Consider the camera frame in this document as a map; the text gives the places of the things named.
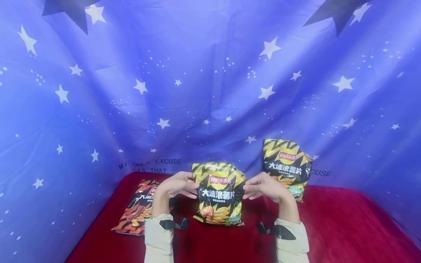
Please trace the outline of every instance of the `red velvet cloth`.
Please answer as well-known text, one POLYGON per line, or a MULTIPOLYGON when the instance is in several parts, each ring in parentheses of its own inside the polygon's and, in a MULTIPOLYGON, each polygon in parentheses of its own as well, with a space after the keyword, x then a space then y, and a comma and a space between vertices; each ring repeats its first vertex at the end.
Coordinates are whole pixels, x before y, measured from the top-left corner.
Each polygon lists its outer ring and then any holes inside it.
MULTIPOLYGON (((140 180, 165 175, 131 173, 123 178, 66 263, 141 263, 143 236, 117 234, 117 225, 140 180)), ((245 226, 203 225, 192 218, 197 201, 181 197, 173 214, 190 219, 186 231, 175 230, 176 263, 274 263, 275 239, 259 235, 259 221, 274 222, 277 206, 259 198, 243 203, 245 226)), ((308 186, 299 204, 310 242, 311 263, 412 263, 421 252, 388 215, 365 195, 348 189, 308 186)))

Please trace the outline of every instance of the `black and yellow chip bag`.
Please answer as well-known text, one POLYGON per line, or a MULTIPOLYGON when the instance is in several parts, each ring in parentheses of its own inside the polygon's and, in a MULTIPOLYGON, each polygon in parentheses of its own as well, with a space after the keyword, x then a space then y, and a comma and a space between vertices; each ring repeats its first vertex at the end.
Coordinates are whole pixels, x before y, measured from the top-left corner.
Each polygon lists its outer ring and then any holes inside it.
POLYGON ((199 210, 193 217, 207 224, 243 226, 245 175, 229 162, 194 163, 192 173, 200 185, 199 210))
POLYGON ((313 159, 294 141, 265 139, 263 170, 284 184, 298 202, 310 179, 313 159))

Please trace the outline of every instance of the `chip bag label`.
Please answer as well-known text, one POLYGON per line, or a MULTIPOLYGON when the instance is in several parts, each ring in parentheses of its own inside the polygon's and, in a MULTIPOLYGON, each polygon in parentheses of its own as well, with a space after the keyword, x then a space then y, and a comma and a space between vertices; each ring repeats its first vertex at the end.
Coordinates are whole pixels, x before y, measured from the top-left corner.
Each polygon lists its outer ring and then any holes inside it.
POLYGON ((294 141, 265 139, 263 170, 284 184, 298 202, 310 179, 313 159, 294 141))
MULTIPOLYGON (((151 219, 152 201, 159 183, 155 180, 142 180, 131 201, 120 218, 117 233, 141 236, 145 234, 145 221, 151 219)), ((170 211, 174 208, 176 198, 170 199, 170 211)))
POLYGON ((193 218, 213 225, 243 226, 245 175, 229 162, 194 163, 192 173, 200 185, 199 211, 193 218))

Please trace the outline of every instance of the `human hand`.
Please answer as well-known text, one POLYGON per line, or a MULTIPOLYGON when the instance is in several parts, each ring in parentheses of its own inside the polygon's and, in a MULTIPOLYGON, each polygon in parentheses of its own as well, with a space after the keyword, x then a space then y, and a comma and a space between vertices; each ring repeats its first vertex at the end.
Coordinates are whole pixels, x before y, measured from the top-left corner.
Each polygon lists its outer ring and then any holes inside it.
POLYGON ((294 199, 294 196, 283 184, 265 172, 261 172, 260 174, 246 181, 243 189, 245 190, 243 199, 248 198, 253 200, 261 197, 262 195, 266 195, 275 203, 279 203, 280 201, 286 199, 294 199))
POLYGON ((163 181, 155 191, 155 194, 165 194, 168 198, 173 198, 178 194, 196 199, 199 187, 198 183, 191 180, 193 174, 189 172, 178 172, 170 178, 163 181))

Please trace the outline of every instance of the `beige sleeve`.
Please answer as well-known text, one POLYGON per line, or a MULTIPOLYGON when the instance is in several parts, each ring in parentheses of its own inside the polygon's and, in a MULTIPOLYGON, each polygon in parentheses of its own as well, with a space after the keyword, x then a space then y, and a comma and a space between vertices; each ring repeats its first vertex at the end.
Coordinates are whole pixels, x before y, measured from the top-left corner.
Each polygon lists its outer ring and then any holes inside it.
POLYGON ((276 238, 276 254, 278 263, 308 263, 309 240, 304 224, 295 224, 277 219, 275 225, 286 227, 296 237, 296 240, 282 240, 276 238))
POLYGON ((174 263, 173 230, 165 230, 161 220, 172 220, 173 216, 160 214, 145 223, 145 261, 144 263, 174 263))

